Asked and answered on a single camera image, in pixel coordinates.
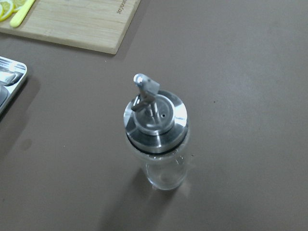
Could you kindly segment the bamboo cutting board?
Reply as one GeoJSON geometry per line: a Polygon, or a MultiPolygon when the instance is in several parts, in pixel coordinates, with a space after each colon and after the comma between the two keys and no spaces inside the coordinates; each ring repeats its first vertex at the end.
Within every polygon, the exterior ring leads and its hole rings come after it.
{"type": "Polygon", "coordinates": [[[17,28],[0,31],[72,47],[116,54],[139,6],[138,0],[37,0],[17,28]]]}

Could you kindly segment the silver digital kitchen scale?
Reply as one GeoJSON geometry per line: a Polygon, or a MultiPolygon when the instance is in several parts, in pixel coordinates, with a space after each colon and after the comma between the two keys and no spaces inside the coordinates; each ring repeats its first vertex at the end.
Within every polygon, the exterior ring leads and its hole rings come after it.
{"type": "Polygon", "coordinates": [[[0,114],[8,107],[27,77],[27,66],[19,61],[0,57],[0,114]]]}

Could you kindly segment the yellow plastic knife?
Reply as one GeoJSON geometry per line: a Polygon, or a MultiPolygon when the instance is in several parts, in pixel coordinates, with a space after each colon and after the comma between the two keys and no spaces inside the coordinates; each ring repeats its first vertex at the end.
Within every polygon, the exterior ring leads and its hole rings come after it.
{"type": "Polygon", "coordinates": [[[23,22],[35,0],[14,0],[13,2],[17,8],[14,10],[15,15],[10,20],[10,26],[16,28],[23,22]]]}

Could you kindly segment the lemon slice front pair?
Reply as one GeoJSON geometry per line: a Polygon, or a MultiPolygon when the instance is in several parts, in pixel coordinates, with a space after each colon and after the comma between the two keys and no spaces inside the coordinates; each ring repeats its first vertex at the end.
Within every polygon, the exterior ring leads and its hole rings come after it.
{"type": "Polygon", "coordinates": [[[26,3],[26,0],[0,0],[0,21],[9,18],[17,13],[26,3]]]}

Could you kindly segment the glass sauce bottle steel spout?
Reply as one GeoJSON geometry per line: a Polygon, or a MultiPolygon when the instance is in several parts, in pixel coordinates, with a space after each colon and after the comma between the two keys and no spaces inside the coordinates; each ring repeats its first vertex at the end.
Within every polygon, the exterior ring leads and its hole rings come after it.
{"type": "Polygon", "coordinates": [[[145,74],[133,77],[139,94],[126,106],[127,142],[148,181],[160,190],[179,187],[187,175],[190,128],[183,101],[145,74]]]}

